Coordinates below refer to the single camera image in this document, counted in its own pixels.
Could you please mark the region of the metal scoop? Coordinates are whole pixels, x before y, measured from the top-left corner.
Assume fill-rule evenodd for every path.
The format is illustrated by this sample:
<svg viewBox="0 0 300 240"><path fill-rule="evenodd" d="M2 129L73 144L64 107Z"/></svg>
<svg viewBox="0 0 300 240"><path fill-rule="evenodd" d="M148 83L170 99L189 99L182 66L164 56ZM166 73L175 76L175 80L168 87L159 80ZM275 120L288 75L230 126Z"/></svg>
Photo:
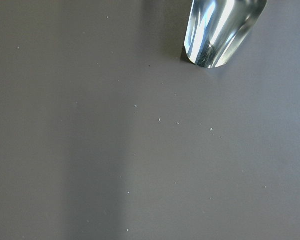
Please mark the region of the metal scoop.
<svg viewBox="0 0 300 240"><path fill-rule="evenodd" d="M225 65L244 41L266 6L265 0L194 0L184 49L203 68Z"/></svg>

